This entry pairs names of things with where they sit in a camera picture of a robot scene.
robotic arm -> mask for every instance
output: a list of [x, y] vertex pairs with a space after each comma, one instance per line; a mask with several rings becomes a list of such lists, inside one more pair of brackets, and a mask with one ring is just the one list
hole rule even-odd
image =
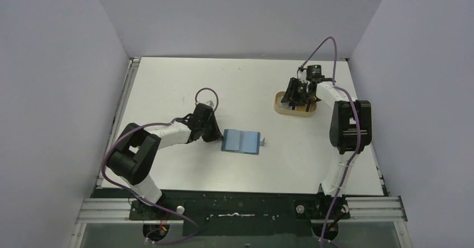
[[[128, 124], [122, 135], [139, 127]], [[120, 176], [140, 197], [156, 203], [163, 195], [149, 175], [155, 154], [159, 149], [176, 144], [189, 144], [201, 138], [204, 142], [222, 140], [212, 102], [198, 103], [192, 114], [175, 119], [171, 125], [155, 134], [139, 130], [120, 142], [108, 160], [107, 166]], [[130, 147], [139, 147], [135, 153]]]
[[[329, 171], [321, 186], [324, 194], [334, 196], [340, 185], [347, 162], [356, 150], [357, 130], [354, 121], [354, 113], [349, 104], [347, 95], [336, 89], [331, 78], [326, 78], [321, 73], [320, 65], [310, 65], [307, 68], [299, 68], [298, 72], [306, 71], [306, 79], [299, 80], [291, 78], [288, 89], [282, 98], [282, 103], [290, 103], [294, 106], [304, 106], [314, 100], [325, 102], [332, 110], [333, 116], [329, 130], [329, 139], [333, 147], [333, 157]], [[351, 97], [361, 126], [361, 145], [358, 154], [372, 141], [372, 114], [369, 101], [357, 100]], [[347, 176], [355, 160], [348, 166]], [[345, 178], [340, 187], [341, 194], [345, 194]]]

white wall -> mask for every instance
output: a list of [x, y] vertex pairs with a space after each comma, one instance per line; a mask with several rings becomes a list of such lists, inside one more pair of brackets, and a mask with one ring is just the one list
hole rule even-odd
[[0, 0], [2, 247], [69, 242], [127, 65], [98, 0]]
[[[348, 58], [381, 0], [100, 0], [130, 56]], [[317, 54], [331, 59], [328, 44]]]
[[349, 60], [414, 247], [473, 247], [474, 0], [383, 0]]

metal frame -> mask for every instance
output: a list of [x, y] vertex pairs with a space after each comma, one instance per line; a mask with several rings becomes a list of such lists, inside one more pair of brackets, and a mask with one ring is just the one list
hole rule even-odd
[[[120, 123], [122, 122], [122, 118], [125, 113], [125, 107], [127, 106], [127, 102], [129, 100], [130, 92], [132, 91], [132, 86], [135, 81], [136, 72], [138, 70], [138, 66], [140, 65], [141, 58], [130, 58], [129, 68], [127, 69], [127, 74], [125, 75], [124, 84], [122, 86], [122, 93], [120, 94], [120, 99], [118, 101], [117, 110], [115, 111], [115, 115], [113, 117], [113, 123], [110, 135], [107, 141], [107, 150], [112, 146], [113, 141], [117, 137], [119, 132]], [[103, 176], [102, 173], [99, 172], [98, 179], [96, 182], [97, 187], [102, 187], [103, 183]]]
[[[350, 222], [405, 222], [406, 214], [400, 197], [348, 197], [346, 198], [350, 219], [339, 223]], [[161, 221], [129, 220], [130, 204], [126, 198], [93, 198], [85, 199], [79, 211], [77, 223], [144, 223], [160, 224]], [[323, 220], [311, 220], [322, 223]], [[163, 224], [182, 224], [183, 221], [169, 220]]]

bolt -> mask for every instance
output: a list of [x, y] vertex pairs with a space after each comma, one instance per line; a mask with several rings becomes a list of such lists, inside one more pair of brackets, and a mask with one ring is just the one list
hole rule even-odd
[[305, 212], [305, 207], [303, 205], [296, 206], [296, 212], [297, 213], [304, 213]]
[[184, 214], [184, 207], [182, 207], [181, 205], [176, 207], [176, 212], [179, 214]]

white table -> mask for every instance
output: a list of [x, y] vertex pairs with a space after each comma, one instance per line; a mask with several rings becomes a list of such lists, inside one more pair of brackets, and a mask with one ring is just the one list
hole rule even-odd
[[[314, 116], [295, 117], [273, 109], [275, 94], [287, 88], [302, 61], [142, 58], [119, 133], [130, 122], [169, 122], [194, 110], [202, 87], [219, 94], [216, 111], [221, 132], [226, 128], [261, 132], [259, 155], [221, 151], [221, 142], [202, 140], [159, 150], [150, 171], [162, 189], [228, 192], [316, 193], [328, 170], [331, 110], [318, 103]], [[331, 76], [332, 62], [320, 64]], [[355, 94], [349, 67], [338, 62], [339, 86]], [[214, 100], [204, 91], [200, 101]], [[110, 169], [107, 175], [123, 183]], [[103, 187], [113, 187], [104, 182]], [[372, 146], [358, 157], [349, 176], [347, 194], [383, 195]]]

